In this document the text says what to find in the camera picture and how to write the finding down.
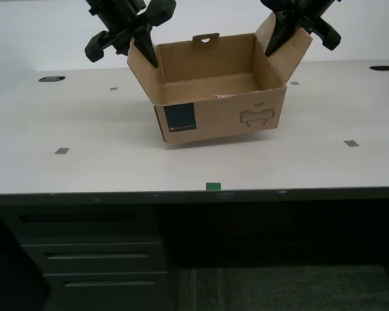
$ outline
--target dark blue label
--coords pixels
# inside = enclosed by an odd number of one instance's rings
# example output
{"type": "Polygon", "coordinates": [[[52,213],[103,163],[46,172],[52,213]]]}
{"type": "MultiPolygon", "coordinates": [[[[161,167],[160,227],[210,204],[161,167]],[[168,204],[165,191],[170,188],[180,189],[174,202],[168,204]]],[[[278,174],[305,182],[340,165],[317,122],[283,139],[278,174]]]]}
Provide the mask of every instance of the dark blue label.
{"type": "Polygon", "coordinates": [[[196,129],[195,105],[192,102],[165,106],[164,112],[171,133],[196,129]]]}

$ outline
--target drawer handle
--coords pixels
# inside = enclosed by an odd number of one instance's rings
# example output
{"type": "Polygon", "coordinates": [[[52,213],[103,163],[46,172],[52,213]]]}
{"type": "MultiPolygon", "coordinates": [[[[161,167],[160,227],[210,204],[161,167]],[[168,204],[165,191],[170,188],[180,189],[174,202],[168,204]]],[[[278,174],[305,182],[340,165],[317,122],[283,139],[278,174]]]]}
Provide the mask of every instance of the drawer handle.
{"type": "Polygon", "coordinates": [[[76,259],[136,259],[148,258],[147,253],[45,253],[49,260],[76,260],[76,259]]]}
{"type": "Polygon", "coordinates": [[[152,286],[154,281],[65,282],[65,287],[152,286]]]}
{"type": "Polygon", "coordinates": [[[48,214],[19,215],[24,224],[40,222],[130,222],[137,219],[134,214],[48,214]]]}

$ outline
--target white wall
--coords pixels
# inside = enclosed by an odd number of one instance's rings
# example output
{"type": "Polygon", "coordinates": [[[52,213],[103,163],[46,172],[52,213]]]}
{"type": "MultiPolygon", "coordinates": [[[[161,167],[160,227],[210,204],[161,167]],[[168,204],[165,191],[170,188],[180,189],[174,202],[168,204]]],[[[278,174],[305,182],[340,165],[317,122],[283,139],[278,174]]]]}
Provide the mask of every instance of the white wall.
{"type": "MultiPolygon", "coordinates": [[[[177,0],[173,19],[154,29],[154,43],[189,40],[193,35],[254,32],[269,14],[259,0],[177,0]]],[[[103,29],[85,0],[0,2],[0,55],[10,64],[37,71],[126,67],[113,49],[93,64],[84,55],[89,39],[103,29]],[[9,47],[11,52],[4,52],[9,47]]],[[[305,60],[389,59],[389,0],[343,0],[324,16],[343,36],[334,52],[316,40],[305,60]]],[[[5,65],[0,63],[0,70],[5,65]]]]}

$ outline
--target printed graphic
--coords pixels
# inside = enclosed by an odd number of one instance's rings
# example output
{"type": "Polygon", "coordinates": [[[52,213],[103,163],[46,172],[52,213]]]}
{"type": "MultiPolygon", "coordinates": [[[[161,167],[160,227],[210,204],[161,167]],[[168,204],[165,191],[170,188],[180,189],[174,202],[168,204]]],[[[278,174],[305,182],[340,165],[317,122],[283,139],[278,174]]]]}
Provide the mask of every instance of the printed graphic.
{"type": "Polygon", "coordinates": [[[251,122],[260,122],[262,125],[265,125],[267,120],[275,117],[275,110],[266,109],[266,110],[245,110],[241,112],[241,123],[245,123],[249,128],[251,127],[251,122]]]}

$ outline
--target gray carpet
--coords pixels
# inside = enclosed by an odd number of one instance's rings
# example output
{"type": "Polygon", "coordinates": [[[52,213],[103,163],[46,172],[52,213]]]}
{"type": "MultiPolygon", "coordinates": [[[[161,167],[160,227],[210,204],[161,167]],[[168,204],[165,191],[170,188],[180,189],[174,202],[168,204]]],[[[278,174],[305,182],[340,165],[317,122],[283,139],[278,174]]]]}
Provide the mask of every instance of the gray carpet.
{"type": "Polygon", "coordinates": [[[382,266],[183,270],[178,311],[389,311],[382,266]]]}

